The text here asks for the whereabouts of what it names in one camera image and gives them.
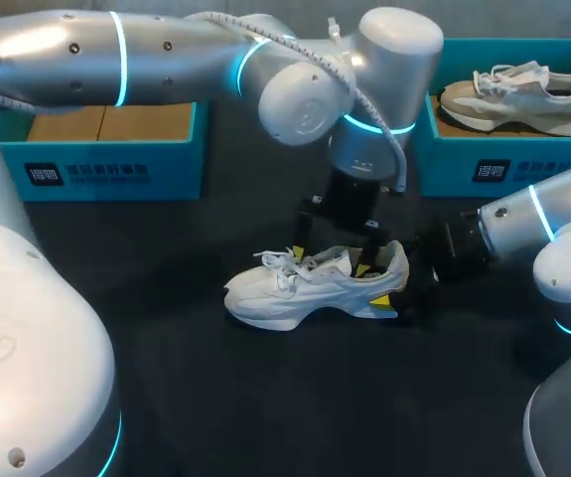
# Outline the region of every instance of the shoe sole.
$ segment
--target shoe sole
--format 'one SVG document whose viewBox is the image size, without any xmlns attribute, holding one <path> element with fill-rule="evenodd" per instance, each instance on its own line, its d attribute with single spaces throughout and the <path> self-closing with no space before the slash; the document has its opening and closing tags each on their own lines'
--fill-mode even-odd
<svg viewBox="0 0 571 477">
<path fill-rule="evenodd" d="M 544 117 L 526 117 L 512 119 L 476 119 L 474 117 L 465 116 L 457 112 L 453 112 L 444 106 L 442 110 L 456 121 L 470 127 L 476 131 L 491 132 L 504 124 L 520 122 L 526 124 L 537 131 L 554 136 L 571 137 L 571 120 L 554 119 Z"/>
<path fill-rule="evenodd" d="M 310 310 L 294 310 L 289 313 L 287 317 L 278 319 L 265 319 L 256 320 L 252 318 L 243 317 L 237 313 L 230 310 L 230 314 L 236 318 L 238 321 L 245 323 L 246 325 L 252 326 L 254 328 L 259 328 L 261 330 L 269 331 L 292 331 L 300 325 L 305 318 L 307 318 L 314 311 L 330 307 L 314 308 Z M 369 305 L 368 303 L 362 305 L 361 303 L 354 303 L 347 306 L 333 307 L 344 311 L 345 313 L 354 316 L 356 318 L 364 318 L 369 320 L 389 320 L 397 318 L 397 311 L 393 309 L 381 309 Z"/>
</svg>

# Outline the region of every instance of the blue shoe box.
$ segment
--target blue shoe box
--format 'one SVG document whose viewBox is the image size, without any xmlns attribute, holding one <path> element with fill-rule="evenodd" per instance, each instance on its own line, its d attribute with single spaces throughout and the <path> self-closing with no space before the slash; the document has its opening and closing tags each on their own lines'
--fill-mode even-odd
<svg viewBox="0 0 571 477">
<path fill-rule="evenodd" d="M 177 139 L 67 142 L 28 141 L 36 118 L 5 111 L 0 145 L 23 202 L 190 201 L 201 194 L 208 108 L 186 111 Z"/>
<path fill-rule="evenodd" d="M 571 40 L 449 39 L 417 120 L 412 144 L 425 197 L 498 198 L 571 169 L 571 137 L 441 134 L 433 96 L 473 71 L 530 61 L 571 74 Z"/>
</svg>

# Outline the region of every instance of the shoe tongue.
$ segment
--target shoe tongue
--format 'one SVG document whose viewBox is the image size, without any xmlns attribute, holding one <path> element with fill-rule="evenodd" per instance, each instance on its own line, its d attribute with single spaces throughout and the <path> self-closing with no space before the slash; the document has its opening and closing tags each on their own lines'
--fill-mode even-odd
<svg viewBox="0 0 571 477">
<path fill-rule="evenodd" d="M 322 270 L 323 268 L 329 268 L 330 266 L 335 266 L 344 275 L 350 276 L 352 274 L 352 260 L 349 256 L 349 251 L 343 250 L 343 252 L 336 258 L 319 263 L 316 269 Z"/>
<path fill-rule="evenodd" d="M 510 84 L 529 84 L 531 82 L 540 82 L 546 88 L 550 83 L 550 69 L 548 67 L 538 67 L 508 78 L 508 83 Z"/>
</svg>

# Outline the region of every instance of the black table surface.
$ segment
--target black table surface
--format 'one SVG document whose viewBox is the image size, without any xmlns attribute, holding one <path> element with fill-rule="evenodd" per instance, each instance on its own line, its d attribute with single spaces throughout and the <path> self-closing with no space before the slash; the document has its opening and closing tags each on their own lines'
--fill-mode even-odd
<svg viewBox="0 0 571 477">
<path fill-rule="evenodd" d="M 328 165 L 322 144 L 275 144 L 238 105 L 217 105 L 211 125 L 200 201 L 28 207 L 113 341 L 126 475 L 528 476 L 525 406 L 565 358 L 531 325 L 551 318 L 534 311 L 529 272 L 445 287 L 429 326 L 328 310 L 290 333 L 240 326 L 222 287 L 290 244 Z M 481 203 L 421 200 L 411 183 L 380 203 L 399 239 Z"/>
</svg>

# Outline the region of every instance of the brown cardboard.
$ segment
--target brown cardboard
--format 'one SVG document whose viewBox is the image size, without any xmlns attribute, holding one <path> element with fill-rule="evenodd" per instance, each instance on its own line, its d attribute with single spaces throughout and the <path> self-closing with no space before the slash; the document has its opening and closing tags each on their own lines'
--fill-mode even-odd
<svg viewBox="0 0 571 477">
<path fill-rule="evenodd" d="M 90 106 L 66 114 L 43 114 L 34 119 L 27 142 L 96 141 L 104 106 Z"/>
<path fill-rule="evenodd" d="M 182 141 L 190 139 L 191 104 L 107 107 L 99 141 Z"/>
<path fill-rule="evenodd" d="M 440 102 L 437 96 L 431 96 L 431 106 L 433 111 L 435 111 L 437 130 L 442 137 L 552 137 L 527 128 L 522 124 L 504 125 L 499 131 L 489 133 L 461 129 L 440 112 Z"/>
</svg>

